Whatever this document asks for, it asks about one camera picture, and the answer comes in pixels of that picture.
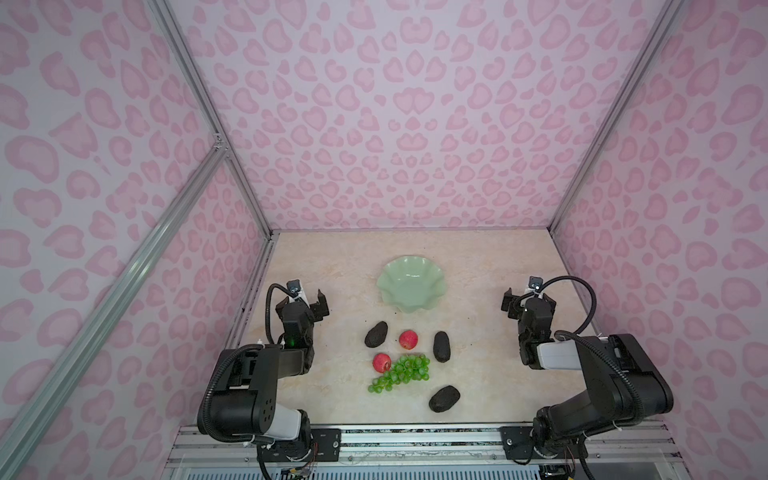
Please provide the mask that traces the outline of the dark avocado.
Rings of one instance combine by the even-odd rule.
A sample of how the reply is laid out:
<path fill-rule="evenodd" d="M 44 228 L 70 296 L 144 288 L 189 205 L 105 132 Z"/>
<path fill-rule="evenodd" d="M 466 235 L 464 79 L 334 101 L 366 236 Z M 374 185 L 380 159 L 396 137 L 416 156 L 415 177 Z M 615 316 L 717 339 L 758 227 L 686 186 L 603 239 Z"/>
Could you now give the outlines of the dark avocado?
<path fill-rule="evenodd" d="M 389 326 L 385 321 L 380 321 L 374 325 L 366 334 L 364 344 L 368 348 L 378 348 L 381 346 L 388 335 Z"/>
<path fill-rule="evenodd" d="M 434 413 L 443 413 L 453 408 L 460 398 L 460 391 L 453 385 L 447 385 L 430 398 L 428 407 Z"/>
<path fill-rule="evenodd" d="M 439 363 L 446 363 L 451 359 L 450 338 L 445 331 L 438 331 L 434 335 L 433 356 Z"/>

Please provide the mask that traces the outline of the red apple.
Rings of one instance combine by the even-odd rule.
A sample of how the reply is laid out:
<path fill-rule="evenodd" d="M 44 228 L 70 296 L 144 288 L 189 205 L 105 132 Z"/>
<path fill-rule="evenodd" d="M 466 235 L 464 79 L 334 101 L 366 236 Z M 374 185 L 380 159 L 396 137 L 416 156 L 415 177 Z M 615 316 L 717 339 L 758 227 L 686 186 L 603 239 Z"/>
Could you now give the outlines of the red apple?
<path fill-rule="evenodd" d="M 378 353 L 372 361 L 372 366 L 377 373 L 384 374 L 392 368 L 391 357 L 385 353 Z"/>
<path fill-rule="evenodd" d="M 406 330 L 400 334 L 398 342 L 405 350 L 413 350 L 419 342 L 418 334 L 413 330 Z"/>

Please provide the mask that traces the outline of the green grape bunch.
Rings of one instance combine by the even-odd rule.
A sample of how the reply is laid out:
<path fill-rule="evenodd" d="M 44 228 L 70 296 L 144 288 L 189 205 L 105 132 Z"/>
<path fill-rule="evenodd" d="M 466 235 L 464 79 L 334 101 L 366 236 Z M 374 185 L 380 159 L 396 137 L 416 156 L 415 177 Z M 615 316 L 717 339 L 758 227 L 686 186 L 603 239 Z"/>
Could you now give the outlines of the green grape bunch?
<path fill-rule="evenodd" d="M 392 360 L 390 371 L 374 378 L 367 387 L 370 393 L 389 392 L 401 385 L 430 379 L 431 360 L 426 355 L 404 355 Z"/>

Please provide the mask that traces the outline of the dark avocado front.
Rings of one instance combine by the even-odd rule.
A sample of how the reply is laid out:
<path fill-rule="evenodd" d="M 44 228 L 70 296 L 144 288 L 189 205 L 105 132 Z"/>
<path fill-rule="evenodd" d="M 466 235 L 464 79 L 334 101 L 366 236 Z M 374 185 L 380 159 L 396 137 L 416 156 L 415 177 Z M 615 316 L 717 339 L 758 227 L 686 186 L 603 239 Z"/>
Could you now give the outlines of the dark avocado front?
<path fill-rule="evenodd" d="M 430 398 L 428 407 L 434 413 L 443 413 L 453 408 L 460 398 L 460 391 L 453 385 L 447 385 Z"/>

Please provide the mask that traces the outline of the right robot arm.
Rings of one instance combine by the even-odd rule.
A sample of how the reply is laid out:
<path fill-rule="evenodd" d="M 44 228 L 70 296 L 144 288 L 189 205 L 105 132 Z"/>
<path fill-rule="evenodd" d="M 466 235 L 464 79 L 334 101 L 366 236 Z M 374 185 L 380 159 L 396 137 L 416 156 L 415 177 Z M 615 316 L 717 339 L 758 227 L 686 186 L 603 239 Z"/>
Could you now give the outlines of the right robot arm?
<path fill-rule="evenodd" d="M 582 336 L 552 329 L 556 302 L 534 289 L 507 291 L 501 310 L 517 322 L 523 365 L 532 370 L 574 370 L 585 390 L 540 408 L 529 427 L 503 427 L 505 456 L 526 465 L 572 452 L 586 456 L 592 436 L 635 426 L 674 406 L 672 390 L 631 334 Z"/>

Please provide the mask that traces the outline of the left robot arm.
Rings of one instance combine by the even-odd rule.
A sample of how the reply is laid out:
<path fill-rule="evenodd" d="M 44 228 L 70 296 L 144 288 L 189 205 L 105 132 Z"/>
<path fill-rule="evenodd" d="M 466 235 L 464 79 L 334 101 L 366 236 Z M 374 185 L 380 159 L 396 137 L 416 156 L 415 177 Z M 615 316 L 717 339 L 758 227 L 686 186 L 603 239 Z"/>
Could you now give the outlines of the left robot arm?
<path fill-rule="evenodd" d="M 278 403 L 278 381 L 305 375 L 313 364 L 314 327 L 330 314 L 326 296 L 307 302 L 296 281 L 276 306 L 279 344 L 247 344 L 221 352 L 197 414 L 200 433 L 220 443 L 257 446 L 259 456 L 308 461 L 314 454 L 308 414 Z"/>

